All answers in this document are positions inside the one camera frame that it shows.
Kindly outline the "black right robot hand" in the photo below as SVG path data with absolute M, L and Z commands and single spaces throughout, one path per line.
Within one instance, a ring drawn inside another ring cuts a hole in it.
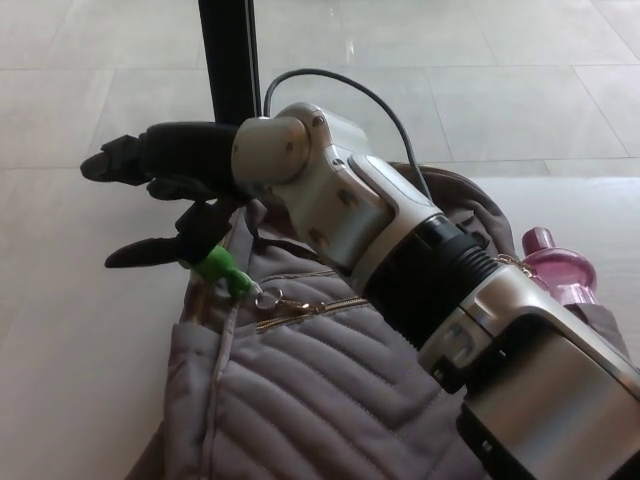
M 138 136 L 104 144 L 80 166 L 84 178 L 99 183 L 144 185 L 157 200 L 188 200 L 176 221 L 176 235 L 124 246 L 105 260 L 107 268 L 181 263 L 194 268 L 231 230 L 231 217 L 251 197 L 233 178 L 231 157 L 238 128 L 215 122 L 155 124 Z

